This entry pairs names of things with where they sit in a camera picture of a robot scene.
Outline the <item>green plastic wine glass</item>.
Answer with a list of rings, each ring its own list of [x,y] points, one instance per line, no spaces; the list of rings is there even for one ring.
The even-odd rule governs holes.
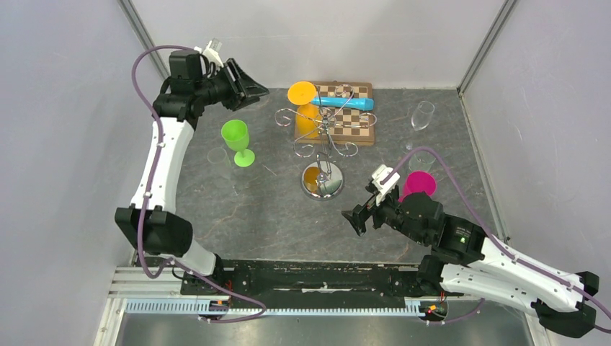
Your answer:
[[[242,120],[229,120],[221,128],[226,145],[235,152],[234,163],[238,167],[249,167],[255,161],[254,152],[249,149],[249,129]]]

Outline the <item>chrome wine glass rack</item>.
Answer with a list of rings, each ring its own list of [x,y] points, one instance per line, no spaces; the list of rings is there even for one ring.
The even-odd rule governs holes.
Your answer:
[[[295,127],[296,109],[282,108],[275,112],[275,122],[282,127],[294,127],[293,151],[301,158],[316,157],[300,175],[302,191],[315,200],[329,200],[336,197],[344,186],[344,174],[334,163],[333,154],[348,158],[356,156],[359,147],[353,143],[336,144],[329,134],[329,116],[322,106],[318,107],[320,120],[318,134],[314,138],[297,137]]]

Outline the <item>orange plastic wine glass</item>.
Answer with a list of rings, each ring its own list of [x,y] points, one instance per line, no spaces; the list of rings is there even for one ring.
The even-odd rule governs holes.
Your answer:
[[[318,107],[311,103],[317,95],[316,86],[309,81],[298,81],[287,91],[288,100],[297,107],[298,114],[295,116],[297,137],[305,136],[309,139],[318,134],[320,120]]]

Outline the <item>pink plastic wine glass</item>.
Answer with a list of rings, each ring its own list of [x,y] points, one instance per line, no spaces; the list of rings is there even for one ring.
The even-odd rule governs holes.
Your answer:
[[[425,192],[428,196],[433,196],[437,190],[435,178],[424,171],[415,171],[408,175],[403,184],[402,195],[398,199],[402,202],[405,197],[416,192]]]

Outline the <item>clear wine glass back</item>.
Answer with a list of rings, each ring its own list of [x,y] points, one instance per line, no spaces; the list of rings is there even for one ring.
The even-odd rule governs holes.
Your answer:
[[[232,168],[226,150],[222,147],[215,147],[207,154],[208,162],[215,172],[224,179],[231,180]]]

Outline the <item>clear wine glass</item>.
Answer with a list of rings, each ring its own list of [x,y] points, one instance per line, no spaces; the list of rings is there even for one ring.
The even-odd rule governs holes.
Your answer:
[[[411,151],[411,158],[408,161],[408,169],[411,172],[430,172],[437,158],[428,151]]]
[[[412,151],[422,144],[424,130],[432,121],[435,106],[430,101],[420,101],[411,114],[411,130],[408,138],[404,141],[402,149],[405,153]]]
[[[208,162],[215,172],[224,179],[231,180],[232,168],[226,150],[222,147],[215,147],[207,154]]]

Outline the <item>clear wine glass front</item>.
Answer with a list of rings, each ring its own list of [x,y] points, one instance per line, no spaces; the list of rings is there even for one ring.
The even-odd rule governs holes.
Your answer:
[[[437,158],[428,151],[411,151],[411,158],[408,161],[408,169],[411,172],[430,172]]]

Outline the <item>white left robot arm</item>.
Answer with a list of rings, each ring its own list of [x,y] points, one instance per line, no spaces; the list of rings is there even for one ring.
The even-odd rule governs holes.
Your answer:
[[[220,103],[237,111],[258,102],[269,90],[232,58],[222,62],[210,50],[180,45],[167,49],[170,75],[153,102],[135,78],[139,63],[157,49],[141,53],[132,67],[133,86],[153,118],[152,138],[141,181],[129,205],[116,209],[115,223],[139,257],[152,254],[163,257],[166,265],[181,265],[199,274],[202,289],[217,294],[226,285],[226,275],[218,269],[220,257],[199,245],[192,224],[176,214],[182,162],[207,106]]]

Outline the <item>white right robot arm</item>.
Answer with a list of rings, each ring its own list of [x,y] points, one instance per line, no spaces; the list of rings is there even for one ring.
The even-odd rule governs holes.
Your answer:
[[[502,303],[565,337],[580,338],[595,328],[597,312],[588,303],[598,290],[597,275],[562,272],[513,252],[481,226],[446,214],[424,192],[403,200],[373,195],[342,216],[360,236],[372,220],[376,229],[389,226],[429,247],[416,274],[423,293],[466,294]]]

